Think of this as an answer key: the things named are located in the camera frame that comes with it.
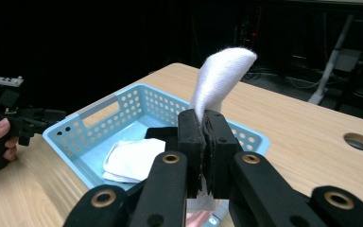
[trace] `folded white cloth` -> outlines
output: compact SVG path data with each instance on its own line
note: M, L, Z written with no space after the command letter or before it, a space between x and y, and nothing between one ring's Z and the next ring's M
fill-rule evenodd
M114 144L104 161L103 178L139 183L148 177L155 157L164 152L165 141L142 139Z
M231 47L211 55L199 69L196 88L190 101L190 109L194 109L199 123L205 110L220 113L222 101L239 80L249 71L257 56L249 49ZM187 212L198 210L213 211L216 202L206 189L198 193L196 199L187 200Z

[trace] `table surface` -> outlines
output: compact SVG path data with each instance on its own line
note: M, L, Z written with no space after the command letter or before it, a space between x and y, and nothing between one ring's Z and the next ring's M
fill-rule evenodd
M198 72L173 63L136 82L189 101ZM310 196L314 187L333 185L363 200L363 151L344 141L346 133L363 135L363 119L242 82L223 101L221 113L269 139L266 157L294 189ZM0 226L62 226L87 191L36 134L28 147L19 146L17 160L0 170ZM231 217L221 226L233 226Z

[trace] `light blue basket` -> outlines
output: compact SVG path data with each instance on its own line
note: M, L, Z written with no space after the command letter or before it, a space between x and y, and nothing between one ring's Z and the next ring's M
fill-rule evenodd
M117 102L118 110L86 127L84 120ZM87 108L68 115L43 132L43 138L91 189L111 184L128 190L135 183L118 183L102 177L103 163L113 144L144 139L148 128L177 127L178 114L189 103L144 83L132 84ZM245 151L265 155L267 137L227 119Z

